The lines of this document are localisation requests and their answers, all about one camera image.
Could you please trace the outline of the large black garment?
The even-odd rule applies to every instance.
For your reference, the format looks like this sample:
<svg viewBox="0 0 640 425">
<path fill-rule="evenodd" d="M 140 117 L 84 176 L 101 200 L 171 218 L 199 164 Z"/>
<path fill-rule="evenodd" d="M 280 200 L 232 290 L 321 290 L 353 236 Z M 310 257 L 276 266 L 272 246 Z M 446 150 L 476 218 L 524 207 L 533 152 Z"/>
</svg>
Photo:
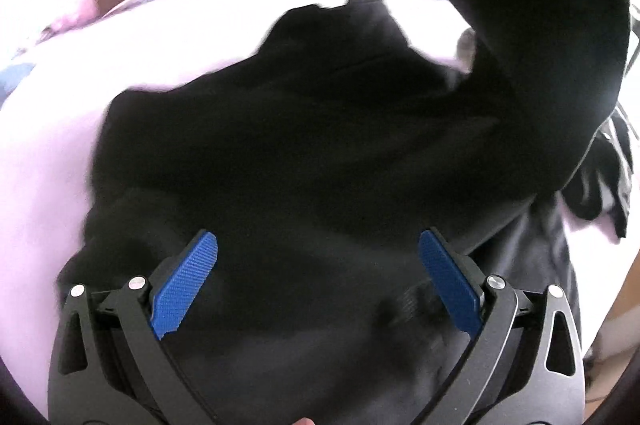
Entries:
<svg viewBox="0 0 640 425">
<path fill-rule="evenodd" d="M 63 269 L 55 424 L 578 424 L 576 279 L 558 200 L 612 115 L 629 0 L 450 0 L 463 75 L 381 0 L 306 6 L 257 53 L 111 104 Z M 484 275 L 457 329 L 419 256 Z M 149 277 L 198 231 L 216 265 L 157 339 Z"/>
</svg>

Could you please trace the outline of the dark blue black garment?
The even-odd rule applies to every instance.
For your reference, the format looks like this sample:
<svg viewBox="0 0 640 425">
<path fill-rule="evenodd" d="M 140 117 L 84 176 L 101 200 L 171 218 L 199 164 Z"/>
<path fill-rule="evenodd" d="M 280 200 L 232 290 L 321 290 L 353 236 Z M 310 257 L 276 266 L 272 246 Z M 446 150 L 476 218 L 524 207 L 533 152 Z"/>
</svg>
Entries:
<svg viewBox="0 0 640 425">
<path fill-rule="evenodd" d="M 562 191 L 566 205 L 578 218 L 593 221 L 610 216 L 619 239 L 627 236 L 634 175 L 631 137 L 635 135 L 626 112 L 617 105 Z"/>
</svg>

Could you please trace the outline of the grey beige garment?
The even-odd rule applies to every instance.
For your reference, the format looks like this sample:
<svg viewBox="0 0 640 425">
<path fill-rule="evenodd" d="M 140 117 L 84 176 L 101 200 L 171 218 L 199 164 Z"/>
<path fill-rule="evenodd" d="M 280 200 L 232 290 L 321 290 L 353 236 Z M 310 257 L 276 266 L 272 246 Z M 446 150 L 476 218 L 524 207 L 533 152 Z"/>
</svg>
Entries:
<svg viewBox="0 0 640 425">
<path fill-rule="evenodd" d="M 456 47 L 456 67 L 461 73 L 469 74 L 473 70 L 476 55 L 476 33 L 474 29 L 468 27 L 460 35 Z"/>
</svg>

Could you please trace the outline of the purple fluffy bed blanket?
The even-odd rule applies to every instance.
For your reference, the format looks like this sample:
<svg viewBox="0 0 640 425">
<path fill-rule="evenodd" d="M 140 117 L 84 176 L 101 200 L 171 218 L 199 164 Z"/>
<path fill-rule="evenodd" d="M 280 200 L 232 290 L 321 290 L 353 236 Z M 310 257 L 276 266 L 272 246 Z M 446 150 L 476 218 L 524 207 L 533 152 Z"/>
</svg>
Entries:
<svg viewBox="0 0 640 425">
<path fill-rule="evenodd" d="M 155 0 L 27 51 L 1 110 L 1 358 L 47 411 L 55 280 L 79 249 L 89 169 L 108 104 L 252 55 L 286 12 L 347 0 Z"/>
</svg>

